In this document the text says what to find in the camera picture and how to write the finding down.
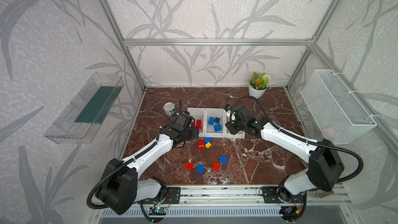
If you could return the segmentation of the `green circuit board left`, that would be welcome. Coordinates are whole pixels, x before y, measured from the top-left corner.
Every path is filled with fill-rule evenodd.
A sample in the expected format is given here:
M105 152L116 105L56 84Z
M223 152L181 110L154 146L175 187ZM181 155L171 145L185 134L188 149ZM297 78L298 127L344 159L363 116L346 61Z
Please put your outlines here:
M149 209L149 216L165 216L167 214L168 207L154 206Z

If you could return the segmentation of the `small red lego bottom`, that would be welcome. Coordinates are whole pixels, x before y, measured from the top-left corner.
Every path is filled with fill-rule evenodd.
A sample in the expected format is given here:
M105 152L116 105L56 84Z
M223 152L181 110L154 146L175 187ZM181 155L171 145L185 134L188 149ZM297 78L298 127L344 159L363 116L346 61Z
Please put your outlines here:
M217 172L217 171L219 171L219 169L220 169L220 163L214 162L213 166L212 166L212 170Z

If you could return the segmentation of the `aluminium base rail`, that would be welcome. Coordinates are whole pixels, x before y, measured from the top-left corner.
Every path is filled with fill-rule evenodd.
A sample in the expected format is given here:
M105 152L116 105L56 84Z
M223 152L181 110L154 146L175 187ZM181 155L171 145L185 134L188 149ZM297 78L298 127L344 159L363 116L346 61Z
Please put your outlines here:
M164 203L172 206L289 206L304 204L301 193L289 203L278 199L275 185L176 185L167 188ZM320 199L316 191L307 193L306 203L311 205L351 205L342 185L333 189L334 194Z

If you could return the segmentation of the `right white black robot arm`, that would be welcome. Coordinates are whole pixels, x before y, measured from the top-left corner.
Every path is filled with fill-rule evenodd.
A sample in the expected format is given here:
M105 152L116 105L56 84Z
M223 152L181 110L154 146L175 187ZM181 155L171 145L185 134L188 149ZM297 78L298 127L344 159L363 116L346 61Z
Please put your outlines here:
M295 134L278 126L267 115L254 117L243 105L237 107L226 105L224 111L229 117L226 128L230 133L236 134L243 131L248 135L269 141L307 163L306 169L286 177L280 183L278 193L281 195L296 196L313 189L330 192L335 184L355 178L364 168L360 155L351 150L336 147L327 139L316 141ZM342 176L345 166L340 157L341 152L353 156L358 162L357 168L345 177Z

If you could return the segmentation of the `red lego brick top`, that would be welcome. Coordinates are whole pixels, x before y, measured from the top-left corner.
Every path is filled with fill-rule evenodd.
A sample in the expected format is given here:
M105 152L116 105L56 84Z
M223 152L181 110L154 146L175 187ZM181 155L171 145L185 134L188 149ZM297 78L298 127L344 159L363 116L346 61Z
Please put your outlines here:
M205 148L204 140L198 140L198 148L199 149L204 149Z

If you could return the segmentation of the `white middle sorting bin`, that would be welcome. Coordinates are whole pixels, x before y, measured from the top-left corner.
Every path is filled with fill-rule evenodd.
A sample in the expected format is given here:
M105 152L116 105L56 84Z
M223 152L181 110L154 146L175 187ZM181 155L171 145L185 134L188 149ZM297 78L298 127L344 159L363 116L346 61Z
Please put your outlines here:
M216 125L217 123L214 123L214 125L209 125L208 124L209 117L220 118L219 124L223 127L224 110L222 108L207 108L207 132L206 132L207 135L206 135L206 137L222 138L223 137L223 129L221 132L215 132L214 125Z

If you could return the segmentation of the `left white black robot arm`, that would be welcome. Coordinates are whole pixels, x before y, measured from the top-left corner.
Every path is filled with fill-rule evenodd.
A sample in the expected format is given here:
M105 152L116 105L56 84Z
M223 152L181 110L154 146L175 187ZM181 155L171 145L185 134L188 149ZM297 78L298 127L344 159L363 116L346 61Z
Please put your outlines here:
M166 184L159 179L141 180L140 177L161 156L199 137L194 121L189 113L182 112L167 126L161 127L155 139L144 148L122 160L112 159L100 181L89 192L87 207L109 208L121 215L142 200L162 200Z

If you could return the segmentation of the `long red lego brick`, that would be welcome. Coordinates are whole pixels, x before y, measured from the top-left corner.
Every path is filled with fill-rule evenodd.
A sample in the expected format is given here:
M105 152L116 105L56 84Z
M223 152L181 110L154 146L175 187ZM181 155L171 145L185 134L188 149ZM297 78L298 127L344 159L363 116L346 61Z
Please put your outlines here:
M197 121L196 121L196 127L198 128L198 130L201 132L201 131L203 131L203 125L202 125L202 120L201 119L198 119Z

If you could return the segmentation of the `white right sorting bin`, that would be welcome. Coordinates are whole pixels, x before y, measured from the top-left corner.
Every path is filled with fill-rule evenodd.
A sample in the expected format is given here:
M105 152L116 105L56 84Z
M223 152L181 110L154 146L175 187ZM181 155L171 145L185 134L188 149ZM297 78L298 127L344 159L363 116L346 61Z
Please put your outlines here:
M245 133L243 131L239 131L236 134L231 134L229 129L227 128L226 124L230 121L229 118L229 113L230 111L224 110L224 117L223 117L223 136L224 138L228 139L244 139L245 138Z

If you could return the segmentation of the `clear plastic wall shelf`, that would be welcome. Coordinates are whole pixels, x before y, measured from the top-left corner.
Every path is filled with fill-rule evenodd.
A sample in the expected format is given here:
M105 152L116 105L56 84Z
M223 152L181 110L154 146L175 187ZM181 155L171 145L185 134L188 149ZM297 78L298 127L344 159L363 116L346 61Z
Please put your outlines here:
M90 144L124 87L119 75L95 72L46 130L56 144Z

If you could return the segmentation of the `brown slotted spatula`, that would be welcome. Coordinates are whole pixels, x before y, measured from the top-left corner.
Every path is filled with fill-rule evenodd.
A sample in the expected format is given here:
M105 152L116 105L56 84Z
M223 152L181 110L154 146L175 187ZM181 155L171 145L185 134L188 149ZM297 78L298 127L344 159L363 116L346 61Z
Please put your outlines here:
M334 191L332 190L332 191L323 191L323 190L321 190L321 189L318 189L317 191L316 191L316 195L320 198L320 199L322 199L322 198L325 198L325 197L328 197L328 196L331 196L331 195L333 195L334 194Z

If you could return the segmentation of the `silver tin can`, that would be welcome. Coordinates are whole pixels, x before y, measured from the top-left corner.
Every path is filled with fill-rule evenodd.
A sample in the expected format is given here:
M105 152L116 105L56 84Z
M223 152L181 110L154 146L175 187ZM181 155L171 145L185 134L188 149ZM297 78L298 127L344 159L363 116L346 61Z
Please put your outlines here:
M165 104L163 105L163 109L164 109L164 111L165 111L165 114L166 114L168 117L173 117L173 116L176 115L175 104L172 103L172 102L165 103Z

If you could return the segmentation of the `potted plant white pot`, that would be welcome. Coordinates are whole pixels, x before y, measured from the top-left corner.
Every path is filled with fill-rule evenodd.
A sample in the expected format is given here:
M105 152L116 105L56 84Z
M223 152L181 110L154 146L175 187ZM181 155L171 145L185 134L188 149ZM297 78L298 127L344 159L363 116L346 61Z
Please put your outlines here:
M267 73L254 72L249 78L249 95L259 99L265 93L271 79Z

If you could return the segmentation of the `blue lego brick top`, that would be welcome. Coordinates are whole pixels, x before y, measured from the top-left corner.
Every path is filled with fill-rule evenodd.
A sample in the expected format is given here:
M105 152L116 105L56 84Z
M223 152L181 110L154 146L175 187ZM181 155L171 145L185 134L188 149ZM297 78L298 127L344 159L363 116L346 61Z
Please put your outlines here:
M209 138L209 137L204 139L205 144L210 143L211 141L212 141L212 138Z

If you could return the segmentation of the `red lego brick bottom left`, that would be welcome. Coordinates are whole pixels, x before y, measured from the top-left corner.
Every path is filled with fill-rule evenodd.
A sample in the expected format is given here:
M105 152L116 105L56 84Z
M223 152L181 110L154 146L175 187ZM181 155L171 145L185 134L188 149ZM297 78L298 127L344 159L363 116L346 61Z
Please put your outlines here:
M189 171L192 171L192 169L194 168L194 165L190 162L187 162L184 166Z

